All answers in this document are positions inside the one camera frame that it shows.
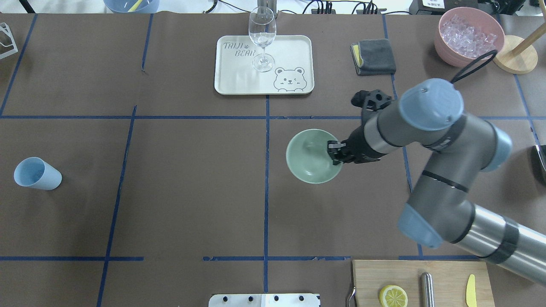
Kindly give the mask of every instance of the wooden cutting board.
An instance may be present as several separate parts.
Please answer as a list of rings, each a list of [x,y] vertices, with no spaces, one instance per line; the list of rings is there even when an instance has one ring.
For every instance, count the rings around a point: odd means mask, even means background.
[[[436,306],[466,307],[466,282],[474,274],[478,307],[495,307],[485,262],[406,260],[353,260],[357,306],[381,307],[379,291],[386,285],[402,287],[408,307],[421,306],[419,278],[424,272],[432,275]]]

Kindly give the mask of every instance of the pink bowl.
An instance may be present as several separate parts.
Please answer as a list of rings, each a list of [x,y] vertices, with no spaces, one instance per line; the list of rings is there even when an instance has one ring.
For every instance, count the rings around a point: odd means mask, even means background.
[[[440,27],[446,21],[450,20],[453,15],[464,17],[471,26],[479,27],[483,33],[492,33],[496,35],[497,39],[493,44],[495,45],[495,49],[501,51],[505,44],[505,32],[502,30],[501,25],[484,11],[475,8],[460,7],[445,12],[442,15],[442,18],[440,18],[440,22],[436,28],[436,33],[434,34],[434,48],[436,48],[436,52],[442,60],[456,67],[464,67],[473,60],[472,58],[460,55],[455,52],[455,50],[451,49],[440,35]]]

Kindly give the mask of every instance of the blue joint cap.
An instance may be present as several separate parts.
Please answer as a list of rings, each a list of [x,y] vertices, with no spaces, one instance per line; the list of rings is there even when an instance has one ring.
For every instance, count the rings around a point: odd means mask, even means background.
[[[491,159],[491,162],[481,170],[482,172],[490,172],[499,168],[501,164],[509,158],[510,153],[512,153],[512,139],[510,136],[492,123],[491,126],[495,130],[497,144],[495,146],[493,159]]]
[[[450,127],[461,117],[464,103],[453,84],[434,78],[407,90],[398,106],[402,118],[411,126],[438,131]]]
[[[398,219],[398,229],[413,241],[437,249],[442,245],[442,237],[412,206],[406,204]]]

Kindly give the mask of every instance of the bear illustration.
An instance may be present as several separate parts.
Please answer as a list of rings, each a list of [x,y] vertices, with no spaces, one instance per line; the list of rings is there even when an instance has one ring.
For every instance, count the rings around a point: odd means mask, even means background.
[[[307,86],[304,72],[304,69],[301,67],[296,67],[293,70],[285,70],[282,67],[275,68],[277,78],[273,85],[279,92],[303,92]]]

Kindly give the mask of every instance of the blue tape line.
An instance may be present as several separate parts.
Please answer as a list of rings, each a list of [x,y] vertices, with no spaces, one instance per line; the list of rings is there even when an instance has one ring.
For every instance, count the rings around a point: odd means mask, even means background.
[[[538,140],[537,130],[535,129],[535,124],[533,123],[533,120],[531,119],[531,112],[529,112],[529,107],[527,106],[527,100],[525,99],[525,95],[523,94],[523,90],[521,89],[521,84],[519,83],[518,75],[514,74],[514,79],[515,79],[515,84],[518,87],[519,96],[521,97],[521,101],[523,102],[525,114],[527,114],[527,119],[529,120],[529,125],[531,125],[531,129],[533,130],[533,137],[535,138],[535,143],[537,145],[540,145],[540,141]]]
[[[394,94],[394,99],[397,99],[397,100],[398,100],[398,94],[396,93],[396,87],[394,86],[394,81],[395,81],[394,74],[390,74],[390,82],[393,83],[393,94]]]
[[[476,260],[474,255],[438,255],[438,256],[399,256],[398,260]]]
[[[104,257],[1,256],[0,261],[104,261]]]
[[[423,258],[423,247],[417,243],[417,252],[419,253],[419,257]]]
[[[385,32],[385,38],[389,39],[389,33],[387,32],[387,20],[385,19],[385,15],[381,14],[381,18],[383,18],[383,31]]]
[[[102,295],[104,294],[104,285],[106,284],[106,274],[108,273],[108,261],[104,261],[103,275],[100,279],[99,297],[97,298],[97,307],[102,305]]]
[[[360,116],[271,116],[272,120],[360,120]]]
[[[140,115],[138,120],[265,120],[265,116]]]
[[[110,257],[108,261],[144,261],[144,257]]]
[[[268,292],[269,255],[269,95],[265,96],[264,293]]]
[[[410,161],[408,160],[408,152],[406,147],[402,147],[402,153],[404,155],[404,168],[406,169],[406,180],[408,182],[409,191],[410,193],[413,193],[413,183],[411,179],[411,172],[410,172]]]
[[[87,119],[99,119],[99,120],[129,120],[131,116],[115,116],[115,115],[1,115],[0,119],[32,119],[32,120],[87,120]]]
[[[350,256],[269,256],[271,261],[345,261]]]
[[[38,18],[38,14],[35,14],[34,18],[32,19],[31,28],[28,30],[27,39],[25,39],[25,43],[23,45],[23,48],[21,49],[19,58],[17,59],[17,64],[15,65],[15,69],[13,70],[13,75],[11,75],[11,80],[9,81],[8,89],[6,90],[6,93],[4,96],[4,101],[2,102],[2,106],[0,107],[0,115],[4,113],[5,105],[8,102],[9,92],[11,92],[11,87],[13,86],[13,82],[15,81],[15,75],[17,74],[17,71],[19,70],[19,65],[21,64],[23,55],[25,54],[25,51],[27,50],[28,41],[31,38],[32,29],[34,29],[34,24],[36,23],[37,18]]]
[[[0,261],[104,261],[106,257],[0,256]],[[110,261],[144,261],[144,257],[110,257]]]
[[[146,42],[144,43],[144,53],[142,54],[142,67],[144,71],[144,64],[146,63],[146,54],[148,53],[148,42],[150,41],[150,32],[152,31],[153,14],[150,14],[150,21],[148,22],[148,33],[146,34]]]
[[[106,284],[106,275],[108,274],[108,262],[110,261],[110,251],[112,249],[112,241],[114,239],[114,230],[116,228],[117,211],[120,207],[121,188],[123,186],[123,179],[125,178],[125,169],[127,166],[127,155],[129,154],[129,146],[131,143],[131,137],[133,135],[133,126],[135,123],[135,114],[137,113],[137,106],[133,108],[133,114],[131,116],[131,123],[129,125],[129,133],[127,135],[127,144],[125,145],[125,153],[123,155],[123,165],[121,167],[120,183],[117,186],[116,205],[114,206],[114,214],[112,216],[112,224],[110,225],[110,235],[108,236],[108,245],[106,247],[106,256],[104,259],[103,275],[100,279],[99,296],[97,299],[97,307],[102,304],[102,295],[104,293],[104,285]]]
[[[263,261],[262,256],[219,256],[203,257],[203,261]]]
[[[130,120],[130,115],[0,115],[0,119],[114,119]],[[191,115],[141,115],[137,120],[265,120],[265,116],[191,116]]]

